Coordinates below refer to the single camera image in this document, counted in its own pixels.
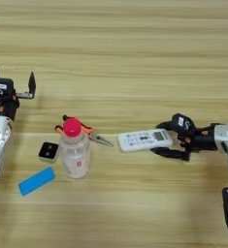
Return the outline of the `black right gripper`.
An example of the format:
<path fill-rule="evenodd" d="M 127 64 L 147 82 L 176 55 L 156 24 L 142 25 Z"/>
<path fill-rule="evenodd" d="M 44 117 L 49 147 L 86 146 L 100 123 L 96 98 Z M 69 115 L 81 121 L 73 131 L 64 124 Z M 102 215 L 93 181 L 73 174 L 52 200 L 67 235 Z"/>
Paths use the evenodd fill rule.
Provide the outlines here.
<path fill-rule="evenodd" d="M 171 121 L 156 125 L 156 129 L 172 130 Z M 168 147 L 155 147 L 151 149 L 151 152 L 166 158 L 189 161 L 192 152 L 216 150 L 213 126 L 196 128 L 190 135 L 182 136 L 179 140 L 180 146 L 184 148 L 183 152 Z"/>

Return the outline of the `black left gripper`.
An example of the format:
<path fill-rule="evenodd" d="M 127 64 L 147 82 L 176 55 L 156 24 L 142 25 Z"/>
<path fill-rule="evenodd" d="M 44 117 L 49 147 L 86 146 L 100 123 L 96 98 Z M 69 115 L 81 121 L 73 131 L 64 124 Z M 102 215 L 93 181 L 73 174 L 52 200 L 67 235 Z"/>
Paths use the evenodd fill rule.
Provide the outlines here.
<path fill-rule="evenodd" d="M 13 93 L 11 96 L 0 96 L 0 116 L 6 116 L 14 121 L 16 110 L 19 108 L 19 100 L 34 98 L 36 93 L 36 80 L 33 72 L 31 72 L 29 77 L 28 89 L 28 93 Z"/>

